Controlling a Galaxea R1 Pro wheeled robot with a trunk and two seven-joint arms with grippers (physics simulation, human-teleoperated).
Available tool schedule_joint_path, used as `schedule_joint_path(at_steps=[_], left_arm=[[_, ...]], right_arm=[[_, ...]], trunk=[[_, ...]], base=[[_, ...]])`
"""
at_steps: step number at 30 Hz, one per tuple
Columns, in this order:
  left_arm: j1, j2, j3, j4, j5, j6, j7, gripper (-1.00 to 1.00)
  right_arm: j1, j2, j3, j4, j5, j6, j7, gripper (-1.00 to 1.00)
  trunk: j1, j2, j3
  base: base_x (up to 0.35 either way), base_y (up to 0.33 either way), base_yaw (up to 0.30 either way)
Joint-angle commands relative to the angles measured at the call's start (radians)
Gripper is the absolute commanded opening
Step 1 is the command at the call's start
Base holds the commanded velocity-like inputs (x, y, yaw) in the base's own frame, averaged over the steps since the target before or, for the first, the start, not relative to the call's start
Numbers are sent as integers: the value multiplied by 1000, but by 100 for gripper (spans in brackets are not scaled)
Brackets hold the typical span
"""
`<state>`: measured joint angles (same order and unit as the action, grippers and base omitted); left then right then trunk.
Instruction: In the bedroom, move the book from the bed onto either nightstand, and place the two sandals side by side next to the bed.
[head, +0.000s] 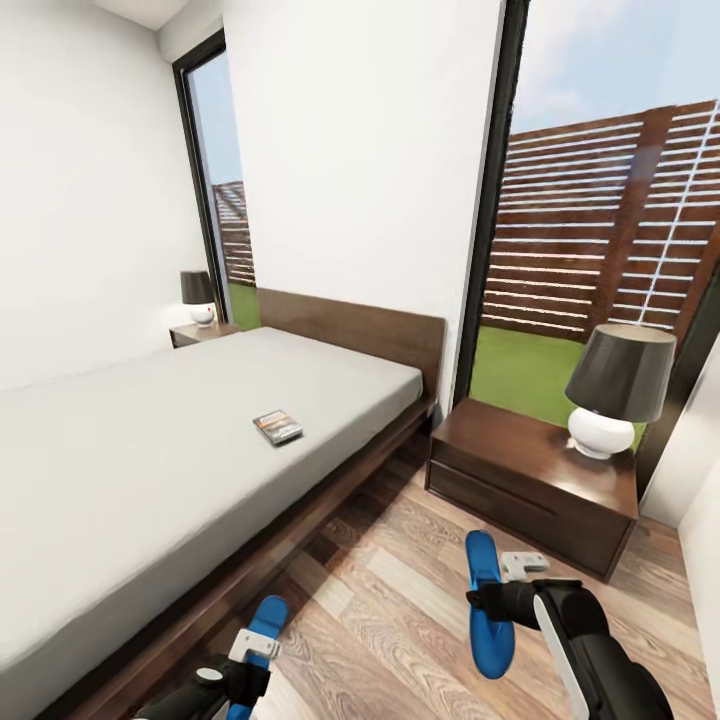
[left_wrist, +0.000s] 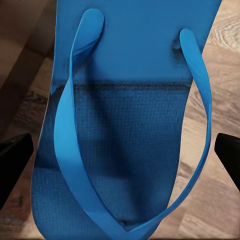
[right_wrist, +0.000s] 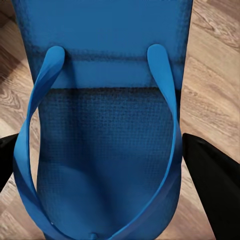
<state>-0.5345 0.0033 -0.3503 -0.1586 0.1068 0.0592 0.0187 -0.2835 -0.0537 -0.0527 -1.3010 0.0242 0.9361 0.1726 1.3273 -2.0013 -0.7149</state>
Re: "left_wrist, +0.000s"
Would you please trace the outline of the sandal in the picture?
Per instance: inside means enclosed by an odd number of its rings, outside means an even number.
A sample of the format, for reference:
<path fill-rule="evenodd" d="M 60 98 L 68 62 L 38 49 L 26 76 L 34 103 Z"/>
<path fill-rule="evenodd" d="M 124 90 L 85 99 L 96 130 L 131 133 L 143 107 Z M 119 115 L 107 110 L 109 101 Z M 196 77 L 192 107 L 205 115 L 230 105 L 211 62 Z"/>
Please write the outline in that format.
<path fill-rule="evenodd" d="M 189 195 L 211 145 L 202 52 L 221 2 L 57 0 L 30 188 L 46 240 L 148 240 Z M 168 207 L 193 79 L 206 111 L 205 146 Z"/>

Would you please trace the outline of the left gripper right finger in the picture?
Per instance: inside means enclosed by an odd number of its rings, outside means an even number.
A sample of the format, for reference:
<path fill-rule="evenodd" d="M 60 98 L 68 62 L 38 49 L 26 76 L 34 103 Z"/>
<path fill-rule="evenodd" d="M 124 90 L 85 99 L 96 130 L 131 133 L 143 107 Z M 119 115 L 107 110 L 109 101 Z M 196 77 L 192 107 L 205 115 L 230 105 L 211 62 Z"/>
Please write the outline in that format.
<path fill-rule="evenodd" d="M 240 138 L 218 133 L 214 151 L 240 191 Z"/>

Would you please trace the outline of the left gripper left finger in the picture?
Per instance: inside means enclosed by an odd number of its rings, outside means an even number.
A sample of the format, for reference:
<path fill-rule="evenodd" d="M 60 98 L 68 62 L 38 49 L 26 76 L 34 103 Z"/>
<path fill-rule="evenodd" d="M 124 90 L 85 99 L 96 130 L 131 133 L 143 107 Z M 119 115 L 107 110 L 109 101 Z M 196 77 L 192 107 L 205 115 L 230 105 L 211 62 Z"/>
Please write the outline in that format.
<path fill-rule="evenodd" d="M 0 211 L 33 151 L 30 133 L 14 136 L 0 143 Z"/>

